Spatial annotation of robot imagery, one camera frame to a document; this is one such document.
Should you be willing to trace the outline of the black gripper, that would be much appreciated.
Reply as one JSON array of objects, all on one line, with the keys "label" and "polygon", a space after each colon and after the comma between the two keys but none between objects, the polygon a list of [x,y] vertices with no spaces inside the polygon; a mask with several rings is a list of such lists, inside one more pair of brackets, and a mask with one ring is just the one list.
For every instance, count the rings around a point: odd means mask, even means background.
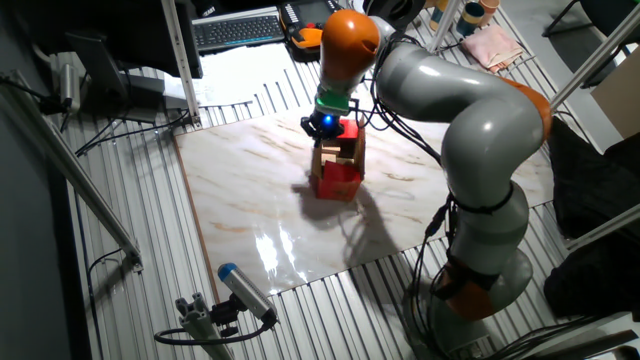
[{"label": "black gripper", "polygon": [[344,126],[337,116],[317,110],[310,116],[302,117],[300,125],[306,134],[314,139],[314,148],[318,148],[321,142],[323,146],[331,146],[333,139],[344,133]]}]

